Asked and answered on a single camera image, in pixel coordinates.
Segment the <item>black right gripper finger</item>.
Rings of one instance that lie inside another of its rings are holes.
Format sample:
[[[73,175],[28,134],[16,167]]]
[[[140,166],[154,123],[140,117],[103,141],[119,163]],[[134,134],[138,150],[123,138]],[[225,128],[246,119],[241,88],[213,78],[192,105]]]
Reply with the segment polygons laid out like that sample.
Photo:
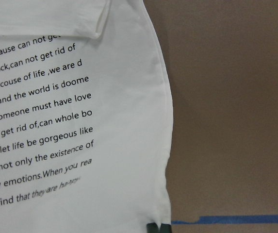
[[[148,223],[146,225],[147,233],[172,233],[170,224],[161,224],[160,227],[156,223]]]

